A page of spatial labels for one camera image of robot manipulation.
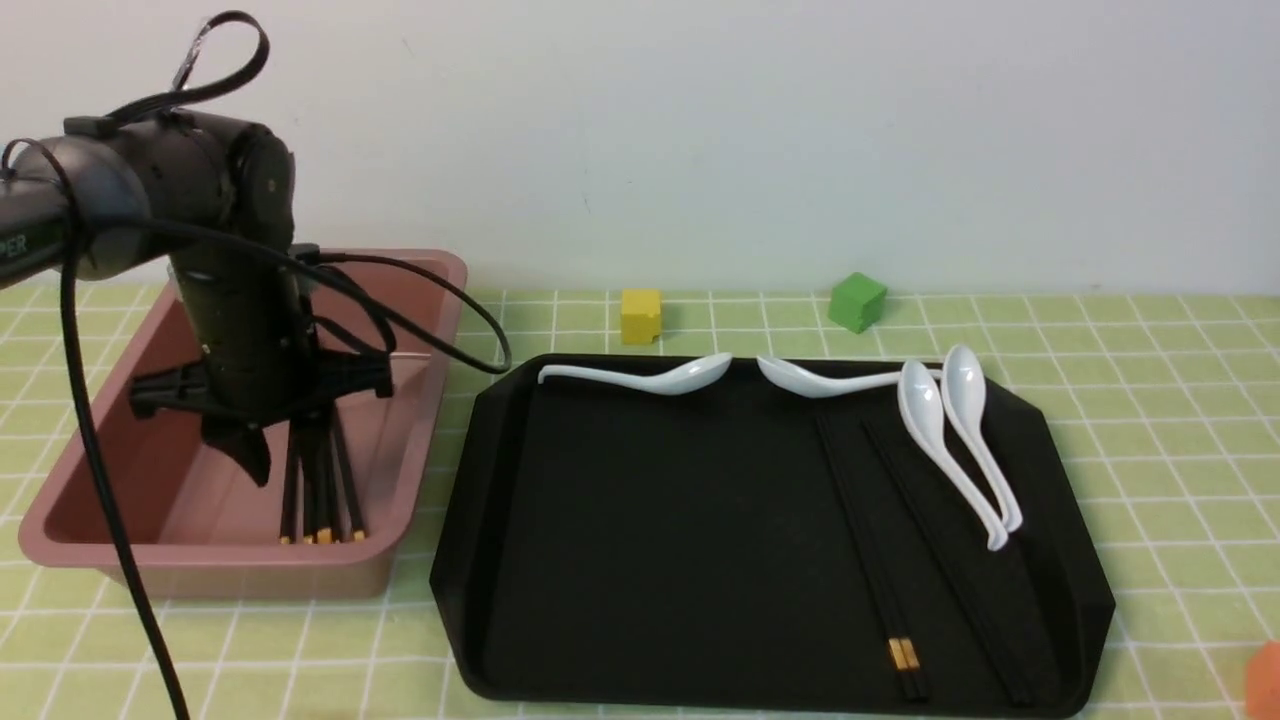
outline yellow block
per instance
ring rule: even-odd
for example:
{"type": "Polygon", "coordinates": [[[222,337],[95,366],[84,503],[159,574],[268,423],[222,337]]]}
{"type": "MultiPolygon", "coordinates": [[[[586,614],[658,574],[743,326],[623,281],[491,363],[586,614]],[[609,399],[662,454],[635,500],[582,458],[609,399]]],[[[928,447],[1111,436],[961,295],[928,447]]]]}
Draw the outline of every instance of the yellow block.
{"type": "Polygon", "coordinates": [[[662,293],[622,291],[622,345],[650,345],[662,334],[662,293]]]}

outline orange object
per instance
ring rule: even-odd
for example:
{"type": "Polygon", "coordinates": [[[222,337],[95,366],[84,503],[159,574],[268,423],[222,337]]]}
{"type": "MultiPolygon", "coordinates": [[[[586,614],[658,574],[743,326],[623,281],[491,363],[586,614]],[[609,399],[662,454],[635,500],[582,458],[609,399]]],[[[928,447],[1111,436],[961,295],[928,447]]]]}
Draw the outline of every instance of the orange object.
{"type": "Polygon", "coordinates": [[[1280,642],[1268,642],[1249,660],[1244,712],[1253,720],[1280,720],[1280,642]]]}

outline green cube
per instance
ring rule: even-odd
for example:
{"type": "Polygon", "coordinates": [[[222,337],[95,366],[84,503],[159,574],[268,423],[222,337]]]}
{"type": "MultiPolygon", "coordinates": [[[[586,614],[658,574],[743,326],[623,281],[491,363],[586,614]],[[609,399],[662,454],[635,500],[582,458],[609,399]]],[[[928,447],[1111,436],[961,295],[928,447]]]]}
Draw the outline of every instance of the green cube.
{"type": "Polygon", "coordinates": [[[827,316],[832,323],[860,333],[879,320],[888,288],[861,273],[854,273],[831,291],[827,316]]]}

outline black plastic tray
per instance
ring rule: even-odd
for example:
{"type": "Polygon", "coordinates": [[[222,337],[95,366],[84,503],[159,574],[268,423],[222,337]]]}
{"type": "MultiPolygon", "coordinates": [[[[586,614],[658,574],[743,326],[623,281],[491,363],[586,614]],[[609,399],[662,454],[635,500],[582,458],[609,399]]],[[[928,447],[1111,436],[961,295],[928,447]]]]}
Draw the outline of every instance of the black plastic tray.
{"type": "MultiPolygon", "coordinates": [[[[983,432],[1025,516],[988,552],[892,387],[805,400],[753,359],[678,397],[536,382],[553,363],[654,374],[687,360],[543,355],[476,398],[431,571],[474,692],[995,717],[1082,708],[1115,598],[1039,410],[988,382],[983,432]],[[869,584],[869,570],[887,582],[869,584]],[[873,593],[884,584],[927,700],[906,700],[891,661],[873,593]]],[[[829,377],[900,368],[799,364],[829,377]]],[[[963,445],[952,452],[984,487],[963,445]]]]}

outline grid pattern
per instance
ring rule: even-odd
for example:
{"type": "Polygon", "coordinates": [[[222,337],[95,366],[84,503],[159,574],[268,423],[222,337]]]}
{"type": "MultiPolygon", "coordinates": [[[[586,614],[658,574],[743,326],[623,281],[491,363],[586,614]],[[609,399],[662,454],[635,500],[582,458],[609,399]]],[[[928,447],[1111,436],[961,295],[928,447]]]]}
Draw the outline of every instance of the grid pattern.
{"type": "MultiPolygon", "coordinates": [[[[91,389],[157,286],[84,288],[91,389]]],[[[622,346],[618,293],[485,292],[517,361],[543,352],[937,360],[955,343],[1051,419],[1117,593],[1093,720],[1243,717],[1249,656],[1280,632],[1280,297],[896,296],[863,334],[810,293],[666,293],[667,332],[622,346]]],[[[168,706],[127,593],[35,568],[18,521],[74,432],[52,286],[0,292],[0,698],[5,717],[151,719],[168,706]]],[[[458,343],[497,356],[483,322],[458,343]]],[[[477,698],[428,587],[475,393],[451,369],[419,510],[369,602],[166,602],[188,705],[207,719],[630,717],[692,708],[477,698]]],[[[746,714],[748,717],[768,715],[746,714]]]]}

